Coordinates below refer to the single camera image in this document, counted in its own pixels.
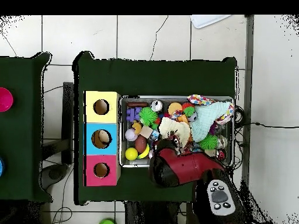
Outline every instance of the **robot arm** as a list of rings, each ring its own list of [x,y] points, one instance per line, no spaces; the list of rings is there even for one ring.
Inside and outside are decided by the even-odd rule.
[[[157,144],[149,166],[160,187],[197,182],[193,211],[200,224],[246,224],[245,208],[224,167],[205,153],[178,155],[172,138]]]

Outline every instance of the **green object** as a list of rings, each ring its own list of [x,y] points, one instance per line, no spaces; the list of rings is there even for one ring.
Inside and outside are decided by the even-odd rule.
[[[39,184],[41,163],[41,76],[49,53],[33,58],[0,57],[0,87],[13,98],[0,113],[0,156],[5,172],[0,177],[0,200],[51,202]]]
[[[121,59],[93,59],[90,52],[80,53],[74,60],[75,102],[79,113],[75,113],[75,140],[79,141],[78,158],[74,168],[78,169],[78,186],[75,185],[75,202],[86,201],[186,201],[194,200],[193,184],[187,183],[172,188],[158,188],[148,178],[148,168],[122,167],[116,186],[84,187],[84,90],[115,91],[120,95],[179,95],[199,93],[203,96],[235,97],[235,58],[223,62],[192,60],[170,61],[128,61]],[[182,86],[182,82],[196,82],[192,87]]]
[[[184,109],[184,114],[186,115],[187,118],[191,117],[191,115],[195,112],[194,107],[187,107]]]
[[[218,144],[217,136],[213,136],[210,133],[199,142],[199,145],[202,149],[215,149]]]
[[[158,118],[158,114],[150,107],[144,107],[139,112],[139,117],[142,124],[150,126]]]
[[[114,224],[112,220],[102,220],[99,224]]]
[[[158,124],[156,124],[156,123],[153,123],[152,125],[151,125],[151,128],[153,129],[153,130],[156,130],[157,128],[158,128]]]

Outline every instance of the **colorful toy pile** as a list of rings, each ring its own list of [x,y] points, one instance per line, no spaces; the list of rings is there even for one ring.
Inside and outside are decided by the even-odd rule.
[[[127,105],[126,119],[132,125],[125,137],[134,142],[126,150],[128,160],[150,158],[155,142],[173,134],[179,139],[181,155],[205,152],[219,160],[226,158],[227,139],[221,133],[233,116],[233,103],[192,94],[186,102],[172,102],[167,109],[160,100],[149,106],[146,102]]]

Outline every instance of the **blue box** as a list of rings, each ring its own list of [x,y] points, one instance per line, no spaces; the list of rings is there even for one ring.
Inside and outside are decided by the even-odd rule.
[[[97,130],[107,131],[112,141],[108,147],[99,149],[92,143],[92,135]],[[117,125],[116,124],[86,124],[86,154],[87,155],[116,155],[117,154]]]

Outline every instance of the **yellow ball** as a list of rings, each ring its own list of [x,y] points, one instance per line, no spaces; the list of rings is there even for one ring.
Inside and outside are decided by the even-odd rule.
[[[128,160],[135,160],[138,156],[138,152],[135,148],[128,148],[125,155]]]

